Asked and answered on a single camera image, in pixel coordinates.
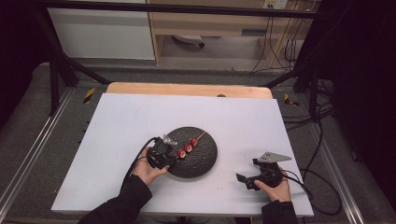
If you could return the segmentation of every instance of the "black sleeve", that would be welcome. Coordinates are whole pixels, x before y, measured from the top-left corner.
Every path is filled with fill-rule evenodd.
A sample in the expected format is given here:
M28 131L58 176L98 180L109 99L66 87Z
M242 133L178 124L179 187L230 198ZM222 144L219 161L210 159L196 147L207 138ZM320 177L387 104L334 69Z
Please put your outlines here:
M262 223L265 224L298 224L292 202L274 201L262 207Z
M151 199L151 191L136 175L131 175L120 195L93 209L78 224L134 223L140 209Z

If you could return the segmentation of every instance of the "black stone plate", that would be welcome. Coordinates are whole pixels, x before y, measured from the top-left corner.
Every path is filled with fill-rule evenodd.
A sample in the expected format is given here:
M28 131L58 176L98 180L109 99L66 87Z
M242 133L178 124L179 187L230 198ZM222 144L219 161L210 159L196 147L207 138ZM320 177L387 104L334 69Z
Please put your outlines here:
M173 130L168 136L178 143L170 155L176 156L179 149L190 142L193 137L199 137L204 130L194 127L182 127ZM215 164L218 148L209 133L205 133L197 146L184 159L178 159L168 172L181 178L195 178L206 174Z

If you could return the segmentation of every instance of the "person's right hand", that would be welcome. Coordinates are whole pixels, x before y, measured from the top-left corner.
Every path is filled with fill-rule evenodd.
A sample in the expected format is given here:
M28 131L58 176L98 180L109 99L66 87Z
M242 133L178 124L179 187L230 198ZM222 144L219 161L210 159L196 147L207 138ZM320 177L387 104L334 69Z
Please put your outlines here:
M279 167L279 169L282 171L283 175L287 175L286 172L282 170L282 168ZM291 202L290 187L288 179L286 177L283 177L280 184L275 188L267 186L260 180L255 180L254 184L260 189L264 190L268 194L268 196L270 196L271 202L276 200L279 200L280 203Z

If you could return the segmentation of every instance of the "hand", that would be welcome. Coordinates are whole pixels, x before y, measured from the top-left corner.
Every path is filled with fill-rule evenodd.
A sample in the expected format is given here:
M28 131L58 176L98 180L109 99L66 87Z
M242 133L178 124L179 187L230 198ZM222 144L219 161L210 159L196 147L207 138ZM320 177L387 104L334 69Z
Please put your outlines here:
M283 175L287 175L280 166L279 169L281 170ZM291 201L289 182L286 177L283 177L280 184L275 188L267 186L260 180L255 180L254 184L260 189L264 190L268 194L268 196L270 196L271 202L276 200L279 200L280 203Z
M141 159L136 162L136 165L132 170L132 174L139 176L147 186L154 182L158 176L166 174L169 168L169 165L163 167L161 170L152 168L149 165L148 159L146 158L148 150L149 147L146 147L143 150L142 154L140 155Z

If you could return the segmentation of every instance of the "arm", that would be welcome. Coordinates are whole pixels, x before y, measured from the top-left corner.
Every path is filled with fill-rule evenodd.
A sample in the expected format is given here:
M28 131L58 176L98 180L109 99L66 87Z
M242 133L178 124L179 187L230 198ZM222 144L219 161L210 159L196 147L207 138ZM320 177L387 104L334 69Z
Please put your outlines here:
M168 166L161 170L153 169L147 159L147 147L128 178L120 195L93 209L78 224L123 224L134 223L140 209L151 199L149 185L160 175L167 172Z
M297 216L294 212L293 203L290 197L290 187L287 178L283 178L281 183L275 187L268 187L260 180L255 180L254 184L264 190L271 199L262 207L262 222L265 224L298 224Z

